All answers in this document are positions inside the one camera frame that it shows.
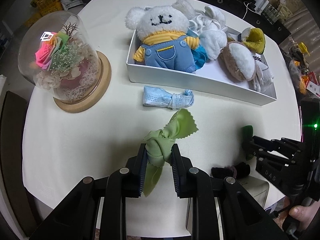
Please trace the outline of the person right hand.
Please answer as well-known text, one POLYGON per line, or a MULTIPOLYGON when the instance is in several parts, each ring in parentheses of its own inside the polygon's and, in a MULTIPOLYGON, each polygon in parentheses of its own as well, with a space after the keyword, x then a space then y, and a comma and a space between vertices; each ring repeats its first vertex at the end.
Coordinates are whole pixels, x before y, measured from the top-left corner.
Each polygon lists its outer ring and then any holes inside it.
POLYGON ((310 206, 294 206, 289 215, 299 221, 298 231, 303 231, 310 225, 318 210, 319 202, 313 202, 310 206))

